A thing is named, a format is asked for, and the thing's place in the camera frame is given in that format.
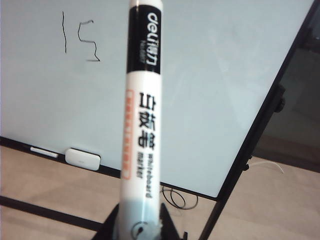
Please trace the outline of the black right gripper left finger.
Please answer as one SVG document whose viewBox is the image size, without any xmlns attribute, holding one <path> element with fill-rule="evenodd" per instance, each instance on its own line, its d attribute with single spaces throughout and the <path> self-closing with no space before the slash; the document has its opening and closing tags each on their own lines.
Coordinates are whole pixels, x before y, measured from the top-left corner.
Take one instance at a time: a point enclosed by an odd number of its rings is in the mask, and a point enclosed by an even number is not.
<svg viewBox="0 0 320 240">
<path fill-rule="evenodd" d="M 112 240 L 115 231 L 116 218 L 119 211 L 119 204 L 117 204 L 106 220 L 103 222 L 99 230 L 93 236 L 93 240 Z"/>
</svg>

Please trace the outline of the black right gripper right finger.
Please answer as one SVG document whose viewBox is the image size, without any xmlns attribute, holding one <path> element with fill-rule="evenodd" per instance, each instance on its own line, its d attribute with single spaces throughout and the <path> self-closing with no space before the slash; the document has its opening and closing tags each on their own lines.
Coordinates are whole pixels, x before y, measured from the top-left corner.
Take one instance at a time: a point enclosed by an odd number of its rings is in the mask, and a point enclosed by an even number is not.
<svg viewBox="0 0 320 240">
<path fill-rule="evenodd" d="M 161 231 L 160 231 L 160 239 L 161 240 L 187 240 L 188 233 L 184 232 L 183 236 L 180 236 L 174 222 L 168 212 L 168 209 L 164 203 L 160 205 L 160 214 L 161 220 Z"/>
</svg>

